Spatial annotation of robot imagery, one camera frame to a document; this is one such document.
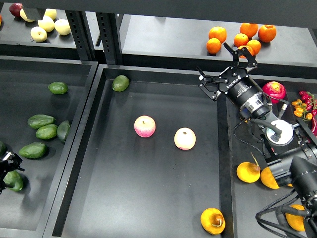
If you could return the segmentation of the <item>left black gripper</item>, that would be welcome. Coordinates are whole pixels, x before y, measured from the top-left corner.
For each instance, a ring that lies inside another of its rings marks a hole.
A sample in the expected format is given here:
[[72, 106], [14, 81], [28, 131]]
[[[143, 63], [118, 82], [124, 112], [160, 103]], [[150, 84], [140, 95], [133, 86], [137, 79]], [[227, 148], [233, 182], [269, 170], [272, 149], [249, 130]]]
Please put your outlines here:
[[14, 170], [25, 171], [25, 169], [21, 168], [21, 163], [23, 160], [13, 152], [6, 151], [4, 153], [4, 157], [0, 162], [0, 192], [6, 188], [14, 188], [14, 185], [7, 184], [4, 182], [4, 177], [7, 172], [12, 172]]

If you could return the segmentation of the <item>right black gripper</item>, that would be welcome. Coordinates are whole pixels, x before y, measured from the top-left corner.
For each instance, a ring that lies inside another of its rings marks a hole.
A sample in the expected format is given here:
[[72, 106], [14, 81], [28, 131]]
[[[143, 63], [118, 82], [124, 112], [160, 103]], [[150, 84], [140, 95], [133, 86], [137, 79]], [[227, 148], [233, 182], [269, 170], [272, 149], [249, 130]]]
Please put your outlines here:
[[[233, 56], [232, 68], [228, 67], [224, 70], [219, 78], [227, 80], [227, 82], [214, 81], [214, 77], [205, 75], [205, 73], [197, 66], [199, 72], [198, 87], [213, 101], [217, 101], [221, 93], [224, 93], [228, 99], [236, 106], [244, 105], [252, 97], [262, 94], [261, 87], [248, 75], [248, 72], [257, 68], [258, 63], [255, 57], [249, 52], [246, 47], [233, 50], [226, 42], [223, 46]], [[239, 67], [240, 56], [244, 56], [247, 60], [247, 67]]]

